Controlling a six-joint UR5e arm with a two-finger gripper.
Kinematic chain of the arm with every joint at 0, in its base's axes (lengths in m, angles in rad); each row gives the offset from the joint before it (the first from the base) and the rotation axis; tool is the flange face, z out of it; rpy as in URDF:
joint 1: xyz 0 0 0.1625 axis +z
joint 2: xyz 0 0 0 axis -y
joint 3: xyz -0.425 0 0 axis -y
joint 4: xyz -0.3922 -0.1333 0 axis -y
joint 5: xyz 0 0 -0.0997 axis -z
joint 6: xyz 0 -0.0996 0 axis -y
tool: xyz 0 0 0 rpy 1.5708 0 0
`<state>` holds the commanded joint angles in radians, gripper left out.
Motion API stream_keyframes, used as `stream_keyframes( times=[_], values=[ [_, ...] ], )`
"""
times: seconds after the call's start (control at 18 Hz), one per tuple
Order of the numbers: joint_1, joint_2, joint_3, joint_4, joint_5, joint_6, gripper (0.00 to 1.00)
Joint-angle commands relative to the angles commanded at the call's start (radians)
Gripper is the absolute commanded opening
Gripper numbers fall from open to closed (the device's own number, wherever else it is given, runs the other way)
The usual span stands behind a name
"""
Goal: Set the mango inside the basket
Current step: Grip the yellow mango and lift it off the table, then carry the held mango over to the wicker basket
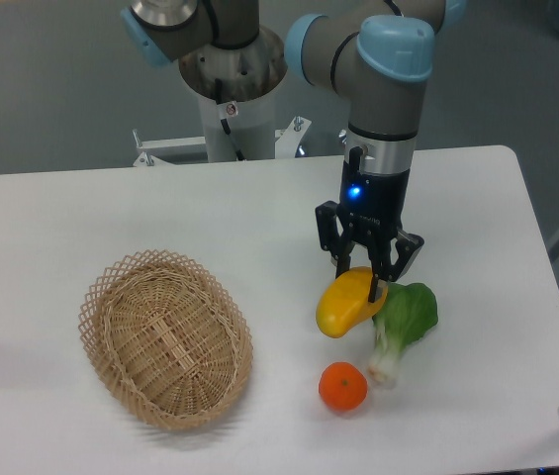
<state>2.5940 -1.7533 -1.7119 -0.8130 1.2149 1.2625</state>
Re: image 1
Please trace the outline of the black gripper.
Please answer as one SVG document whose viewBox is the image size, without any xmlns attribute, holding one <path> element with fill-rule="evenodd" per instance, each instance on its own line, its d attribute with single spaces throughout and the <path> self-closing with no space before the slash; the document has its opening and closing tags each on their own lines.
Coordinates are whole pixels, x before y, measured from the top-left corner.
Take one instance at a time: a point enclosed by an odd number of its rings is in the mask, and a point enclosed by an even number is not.
<svg viewBox="0 0 559 475">
<path fill-rule="evenodd" d="M 367 246 L 372 270 L 367 300 L 375 303 L 389 282 L 409 270 L 424 239 L 402 230 L 410 172 L 370 174 L 360 168 L 363 161 L 362 149 L 352 147 L 342 167 L 339 205 L 326 201 L 315 216 L 320 247 L 329 252 L 336 278 L 349 270 L 353 242 Z"/>
</svg>

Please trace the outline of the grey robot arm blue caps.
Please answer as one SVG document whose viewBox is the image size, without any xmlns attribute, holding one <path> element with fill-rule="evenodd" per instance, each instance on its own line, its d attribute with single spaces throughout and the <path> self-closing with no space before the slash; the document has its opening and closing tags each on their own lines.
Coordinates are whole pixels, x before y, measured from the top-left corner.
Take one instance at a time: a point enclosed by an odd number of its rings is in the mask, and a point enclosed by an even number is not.
<svg viewBox="0 0 559 475">
<path fill-rule="evenodd" d="M 338 274 L 356 245 L 366 248 L 374 302 L 423 244 L 401 215 L 435 37 L 465 8 L 365 1 L 337 17 L 303 16 L 286 37 L 262 26 L 255 1 L 134 1 L 121 17 L 150 64 L 178 65 L 213 162 L 276 156 L 272 108 L 288 74 L 348 101 L 339 199 L 317 207 L 317 226 Z"/>
</svg>

